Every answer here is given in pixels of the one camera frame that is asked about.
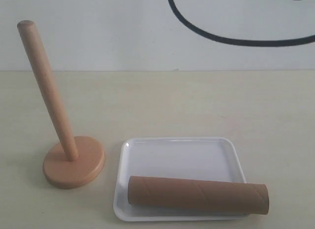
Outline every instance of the rectangular tray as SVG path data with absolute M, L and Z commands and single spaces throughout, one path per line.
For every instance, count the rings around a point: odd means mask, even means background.
M 246 183 L 233 144 L 222 137 L 133 138 L 122 146 L 114 211 L 124 221 L 231 220 L 247 214 L 134 206 L 128 203 L 130 176 Z

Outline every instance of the round wooden base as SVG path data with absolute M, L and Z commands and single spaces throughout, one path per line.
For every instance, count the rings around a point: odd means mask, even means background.
M 74 138 L 79 158 L 69 162 L 61 144 L 56 144 L 46 155 L 43 171 L 50 184 L 62 189 L 72 189 L 92 181 L 103 169 L 105 154 L 102 145 L 92 137 Z

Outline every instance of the cardboard tube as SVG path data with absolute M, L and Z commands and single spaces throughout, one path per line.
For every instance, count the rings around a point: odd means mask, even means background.
M 193 209 L 216 213 L 268 214 L 265 185 L 132 176 L 133 205 Z

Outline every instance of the black curved line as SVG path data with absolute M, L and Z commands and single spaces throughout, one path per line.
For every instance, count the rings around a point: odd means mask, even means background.
M 226 38 L 222 36 L 215 35 L 213 33 L 206 32 L 197 26 L 193 25 L 187 19 L 185 19 L 182 14 L 177 9 L 174 0 L 168 0 L 168 3 L 177 17 L 177 19 L 183 23 L 188 29 L 197 33 L 198 35 L 205 37 L 207 39 L 211 39 L 213 41 L 219 43 L 225 43 L 230 45 L 237 46 L 247 46 L 247 47 L 289 47 L 289 46 L 297 46 L 308 43 L 315 42 L 315 35 L 311 35 L 303 38 L 294 38 L 294 39 L 285 39 L 285 40 L 246 40 L 246 39 L 235 39 L 235 38 Z

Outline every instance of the table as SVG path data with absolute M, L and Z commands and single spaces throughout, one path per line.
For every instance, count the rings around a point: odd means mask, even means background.
M 74 190 L 41 165 L 58 142 L 32 72 L 0 73 L 0 228 L 288 229 L 315 225 L 315 72 L 55 72 L 73 131 L 98 139 L 102 173 Z M 132 137 L 222 136 L 267 216 L 238 221 L 126 223 L 112 203 L 120 147 Z

